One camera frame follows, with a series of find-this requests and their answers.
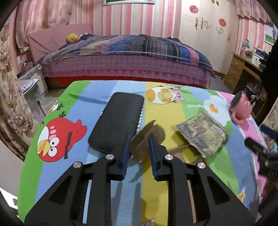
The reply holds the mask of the small cardboard tube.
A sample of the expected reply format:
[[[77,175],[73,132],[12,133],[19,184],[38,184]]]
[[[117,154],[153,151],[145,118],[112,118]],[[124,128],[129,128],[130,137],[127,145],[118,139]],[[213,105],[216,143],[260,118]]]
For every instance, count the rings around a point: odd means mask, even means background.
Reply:
[[[153,134],[155,141],[161,144],[165,139],[165,132],[162,126],[155,123],[155,120],[150,121],[145,127],[140,130],[130,142],[130,152],[136,162],[141,163],[145,156],[149,153],[148,136]]]

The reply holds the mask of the floral curtain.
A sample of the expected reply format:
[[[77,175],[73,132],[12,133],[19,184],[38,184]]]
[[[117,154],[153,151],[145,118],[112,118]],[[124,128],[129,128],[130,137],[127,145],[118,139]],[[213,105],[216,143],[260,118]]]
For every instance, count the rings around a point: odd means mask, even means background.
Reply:
[[[269,152],[277,153],[277,100],[261,124],[260,131]]]
[[[11,58],[10,24],[1,29],[1,141],[24,161],[39,123],[18,84]]]

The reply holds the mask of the pink cartoon mug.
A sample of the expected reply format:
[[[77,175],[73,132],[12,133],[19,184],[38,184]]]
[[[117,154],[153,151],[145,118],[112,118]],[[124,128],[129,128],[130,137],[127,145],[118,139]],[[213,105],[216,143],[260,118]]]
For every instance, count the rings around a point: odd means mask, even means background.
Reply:
[[[251,116],[252,105],[244,91],[238,92],[229,106],[230,116],[235,124],[242,124]]]

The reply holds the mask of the grey printed snack bag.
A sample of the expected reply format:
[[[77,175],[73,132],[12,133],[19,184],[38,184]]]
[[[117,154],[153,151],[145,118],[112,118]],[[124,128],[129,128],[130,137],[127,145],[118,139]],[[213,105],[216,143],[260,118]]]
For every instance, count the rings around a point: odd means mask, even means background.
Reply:
[[[203,157],[213,156],[228,141],[229,133],[206,111],[175,126]]]

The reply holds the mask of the wooden desk with drawers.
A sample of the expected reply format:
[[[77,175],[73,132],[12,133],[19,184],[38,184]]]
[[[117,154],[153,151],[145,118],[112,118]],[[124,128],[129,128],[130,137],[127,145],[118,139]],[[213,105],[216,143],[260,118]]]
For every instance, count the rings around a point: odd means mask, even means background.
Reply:
[[[229,70],[225,77],[224,85],[233,95],[245,91],[252,105],[251,115],[257,124],[266,106],[268,93],[260,79],[262,70],[243,57],[233,53]]]

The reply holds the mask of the black zip pouch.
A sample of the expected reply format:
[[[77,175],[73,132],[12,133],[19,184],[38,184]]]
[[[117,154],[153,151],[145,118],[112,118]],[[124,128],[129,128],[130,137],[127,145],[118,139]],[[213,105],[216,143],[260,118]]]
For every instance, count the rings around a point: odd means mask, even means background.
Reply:
[[[127,138],[137,133],[143,104],[140,95],[114,93],[89,136],[89,146],[106,154],[123,152]]]

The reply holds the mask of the floral curtain left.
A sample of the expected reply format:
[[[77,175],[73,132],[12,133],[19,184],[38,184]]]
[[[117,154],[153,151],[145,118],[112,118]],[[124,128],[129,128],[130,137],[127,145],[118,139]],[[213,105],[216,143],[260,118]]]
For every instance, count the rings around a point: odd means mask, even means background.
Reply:
[[[1,141],[24,161],[39,123],[18,84],[11,58],[10,24],[1,29]]]

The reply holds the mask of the black hanging garment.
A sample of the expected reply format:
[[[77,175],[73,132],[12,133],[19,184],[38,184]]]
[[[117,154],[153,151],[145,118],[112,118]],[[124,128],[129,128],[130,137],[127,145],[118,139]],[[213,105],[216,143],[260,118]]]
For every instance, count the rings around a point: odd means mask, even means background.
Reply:
[[[277,41],[267,59],[266,68],[261,73],[261,83],[267,91],[265,111],[268,114],[277,99]]]

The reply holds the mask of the silver desk lamp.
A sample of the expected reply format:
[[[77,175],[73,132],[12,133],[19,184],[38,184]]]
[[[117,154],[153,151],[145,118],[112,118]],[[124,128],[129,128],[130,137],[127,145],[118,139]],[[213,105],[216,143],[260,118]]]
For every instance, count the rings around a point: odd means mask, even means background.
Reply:
[[[250,49],[250,41],[248,39],[245,39],[241,43],[241,49],[240,49],[240,54],[239,54],[241,57],[244,57],[244,51],[246,48]]]

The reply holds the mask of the white bedside stool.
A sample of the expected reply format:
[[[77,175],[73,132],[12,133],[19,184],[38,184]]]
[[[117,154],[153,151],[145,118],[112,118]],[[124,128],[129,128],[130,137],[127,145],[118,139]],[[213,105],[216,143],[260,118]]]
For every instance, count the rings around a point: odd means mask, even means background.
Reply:
[[[42,66],[37,64],[30,70],[20,73],[18,84],[35,118],[41,120],[46,114],[40,101],[48,91]]]

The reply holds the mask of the pink window valance right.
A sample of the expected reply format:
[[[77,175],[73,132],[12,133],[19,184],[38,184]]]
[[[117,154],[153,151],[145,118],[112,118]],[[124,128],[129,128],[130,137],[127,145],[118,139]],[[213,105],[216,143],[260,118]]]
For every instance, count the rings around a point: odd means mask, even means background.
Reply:
[[[233,0],[237,15],[240,17],[253,18],[257,21],[262,20],[265,23],[272,23],[272,20],[266,10],[257,0]]]

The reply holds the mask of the pink bed headboard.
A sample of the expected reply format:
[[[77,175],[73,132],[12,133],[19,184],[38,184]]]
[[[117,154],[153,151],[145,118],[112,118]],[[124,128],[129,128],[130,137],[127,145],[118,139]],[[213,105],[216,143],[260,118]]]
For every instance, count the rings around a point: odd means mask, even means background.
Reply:
[[[71,33],[76,35],[93,34],[93,31],[89,24],[79,23],[50,27],[27,35],[33,62],[37,63],[41,57],[66,45],[66,38]]]

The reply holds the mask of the yellow duck plush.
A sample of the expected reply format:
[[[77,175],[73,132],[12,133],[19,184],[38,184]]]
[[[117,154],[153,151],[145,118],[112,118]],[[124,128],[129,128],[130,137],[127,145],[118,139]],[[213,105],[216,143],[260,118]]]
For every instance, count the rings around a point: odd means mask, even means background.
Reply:
[[[72,43],[72,42],[78,41],[79,39],[80,39],[80,37],[77,34],[71,33],[67,36],[66,41],[67,41],[67,43]]]

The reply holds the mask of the pink window curtain left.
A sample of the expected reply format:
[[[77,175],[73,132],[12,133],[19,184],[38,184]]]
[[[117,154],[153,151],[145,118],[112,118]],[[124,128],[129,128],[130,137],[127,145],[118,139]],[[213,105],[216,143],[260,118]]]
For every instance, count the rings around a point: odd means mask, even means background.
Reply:
[[[21,1],[15,20],[15,39],[19,49],[29,45],[27,36],[46,28],[66,25],[71,17],[73,1]]]

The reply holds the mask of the framed wedding photo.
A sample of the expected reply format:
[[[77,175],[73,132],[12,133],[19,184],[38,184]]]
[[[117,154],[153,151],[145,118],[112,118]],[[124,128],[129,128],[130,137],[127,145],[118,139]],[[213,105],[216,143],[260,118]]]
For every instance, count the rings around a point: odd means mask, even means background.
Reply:
[[[102,0],[102,6],[117,4],[155,4],[155,0]]]

